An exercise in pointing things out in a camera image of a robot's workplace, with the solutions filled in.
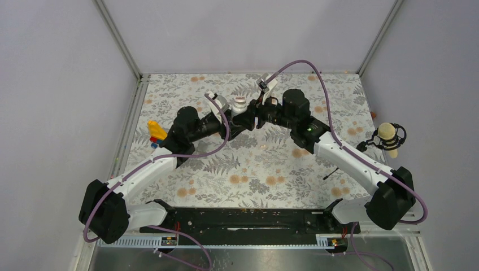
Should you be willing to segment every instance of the table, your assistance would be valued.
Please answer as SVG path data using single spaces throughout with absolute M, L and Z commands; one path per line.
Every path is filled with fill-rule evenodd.
M 172 125 L 176 112 L 193 106 L 199 117 L 209 112 L 205 92 L 212 90 L 227 100 L 245 96 L 257 98 L 260 74 L 171 74 L 151 75 L 141 109 L 126 170 L 147 157 L 149 120 L 162 127 Z M 352 146 L 370 138 L 374 131 L 364 90 L 358 75 L 322 75 L 330 97 L 333 125 L 338 135 Z M 310 110 L 327 123 L 323 90 L 316 75 L 284 74 L 277 77 L 273 96 L 281 102 L 287 89 L 301 89 L 310 100 Z M 219 135 L 205 138 L 197 150 L 207 152 L 222 143 Z M 384 163 L 382 152 L 369 148 L 366 154 Z M 338 198 L 361 198 L 365 190 L 343 171 L 327 180 L 336 167 L 290 139 L 289 130 L 271 124 L 245 131 L 217 154 L 189 159 L 174 172 L 159 178 L 132 204 L 163 199 L 172 206 L 241 208 L 324 208 Z

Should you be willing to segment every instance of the gray floor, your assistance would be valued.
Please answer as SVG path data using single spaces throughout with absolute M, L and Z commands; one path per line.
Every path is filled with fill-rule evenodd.
M 408 249 L 399 237 L 355 238 L 360 251 L 377 253 L 389 261 L 395 270 L 414 270 Z M 210 250 L 216 271 L 244 270 L 369 270 L 355 255 L 323 256 L 325 251 L 315 250 Z M 171 255 L 180 257 L 190 263 L 207 267 L 208 263 L 201 250 L 178 249 Z M 365 259 L 378 270 L 391 270 L 381 260 L 371 257 Z M 90 271 L 149 271 L 149 270 L 194 270 L 168 258 L 158 258 L 151 249 L 139 248 L 104 248 L 96 249 Z

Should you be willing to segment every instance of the white bottle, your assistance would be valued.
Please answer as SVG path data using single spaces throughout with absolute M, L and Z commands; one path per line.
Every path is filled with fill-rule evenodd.
M 245 97 L 235 97 L 231 108 L 231 117 L 245 112 L 247 109 Z

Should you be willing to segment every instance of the yellow plastic object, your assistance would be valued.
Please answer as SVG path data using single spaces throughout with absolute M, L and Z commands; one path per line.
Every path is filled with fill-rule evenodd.
M 150 136 L 157 138 L 159 140 L 164 140 L 168 135 L 161 126 L 154 120 L 148 121 L 148 130 L 150 131 Z

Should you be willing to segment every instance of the floral pattern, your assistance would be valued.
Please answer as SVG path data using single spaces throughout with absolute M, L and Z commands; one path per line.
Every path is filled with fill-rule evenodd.
M 168 129 L 183 106 L 193 106 L 203 117 L 209 112 L 204 93 L 212 90 L 228 100 L 241 95 L 256 98 L 259 74 L 151 75 L 140 118 L 128 156 L 133 168 L 153 151 L 147 129 L 149 120 Z M 374 131 L 358 75 L 323 75 L 330 97 L 333 125 L 352 146 Z M 278 76 L 273 96 L 281 102 L 287 89 L 301 89 L 310 100 L 311 113 L 327 123 L 326 101 L 316 75 Z M 197 153 L 222 143 L 218 134 L 195 144 Z M 380 150 L 367 155 L 384 163 Z M 133 204 L 163 199 L 172 206 L 242 208 L 324 208 L 337 198 L 360 198 L 367 193 L 331 162 L 296 146 L 289 130 L 266 124 L 245 131 L 217 154 L 189 159 L 181 167 L 150 185 Z

